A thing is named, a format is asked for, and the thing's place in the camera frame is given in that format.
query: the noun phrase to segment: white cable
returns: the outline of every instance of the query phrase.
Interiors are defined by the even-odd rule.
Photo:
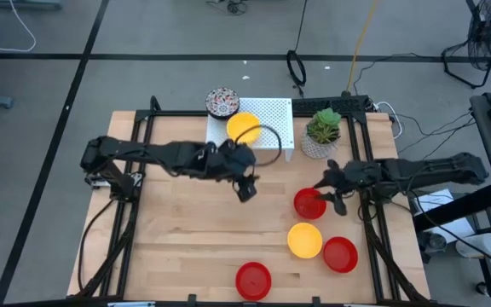
[[[33,39],[33,44],[30,48],[28,49],[12,49],[12,48],[0,48],[0,51],[14,51],[14,52],[30,52],[33,50],[33,48],[35,48],[35,45],[38,43],[37,40],[35,39],[35,36],[33,36],[33,33],[30,31],[30,29],[27,28],[26,24],[24,23],[24,21],[22,21],[22,19],[20,18],[20,16],[18,16],[18,12],[16,12],[16,9],[14,8],[14,4],[13,4],[13,0],[9,0],[10,2],[10,7],[13,9],[13,13],[14,15],[16,16],[16,19],[18,19],[18,21],[23,25],[24,29],[26,29],[26,31],[30,34],[30,36],[32,37]]]
[[[391,112],[393,112],[393,116],[396,118],[397,124],[399,125],[399,133],[396,136],[393,136],[393,139],[395,140],[397,137],[401,136],[401,134],[402,134],[401,121],[399,120],[399,117],[397,117],[396,110],[394,110],[393,107],[388,102],[381,101],[379,103],[374,103],[374,107],[376,107],[376,109],[378,110],[378,109],[380,109],[380,107],[378,105],[381,105],[381,104],[384,104],[384,105],[390,107]]]

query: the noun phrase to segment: yellow cable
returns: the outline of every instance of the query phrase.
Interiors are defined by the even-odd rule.
[[[351,80],[354,77],[355,59],[357,58],[357,54],[359,53],[359,48],[361,47],[361,44],[363,43],[363,38],[365,37],[365,33],[367,32],[368,25],[371,23],[371,19],[373,18],[374,10],[376,10],[376,2],[377,1],[378,0],[373,0],[373,5],[371,7],[371,11],[368,13],[367,21],[365,22],[365,25],[363,27],[363,32],[361,32],[361,35],[359,36],[359,40],[357,41],[357,44],[355,45],[354,58],[351,61],[351,69],[349,70],[348,85],[346,86],[347,91],[349,91],[349,87],[351,86]]]

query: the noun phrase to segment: white pegboard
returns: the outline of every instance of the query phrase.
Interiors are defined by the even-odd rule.
[[[282,149],[295,148],[293,136],[293,111],[288,98],[240,98],[239,112],[255,114],[262,125],[274,128],[281,138]],[[208,115],[205,133],[206,142],[221,145],[227,135],[227,120],[214,119]],[[255,149],[278,149],[278,139],[270,130],[263,129],[253,143]]]

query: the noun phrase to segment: white paper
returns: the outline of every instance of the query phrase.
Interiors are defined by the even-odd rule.
[[[418,197],[418,199],[419,205],[422,207],[422,209],[424,209],[424,211],[428,212],[427,214],[429,216],[429,210],[435,209],[438,206],[444,206],[445,204],[451,202],[453,200],[453,197],[450,194],[450,191],[445,188],[431,194],[420,196]],[[473,230],[469,222],[467,222],[467,219],[465,217],[462,217],[450,223],[446,223],[442,226],[445,229],[452,231],[460,238],[465,238],[475,234],[475,231]],[[456,238],[454,238],[451,234],[438,227],[427,229],[426,231],[442,235],[447,240],[447,243],[456,241]]]

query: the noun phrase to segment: red plastic bowl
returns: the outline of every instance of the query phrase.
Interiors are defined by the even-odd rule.
[[[323,247],[323,260],[334,271],[348,273],[357,265],[354,243],[343,237],[332,237]]]
[[[308,219],[316,219],[323,215],[326,209],[326,202],[318,200],[315,196],[321,192],[315,188],[303,188],[298,191],[293,201],[298,215]]]
[[[236,273],[236,289],[242,298],[258,301],[269,294],[271,287],[270,272],[260,263],[244,264]]]

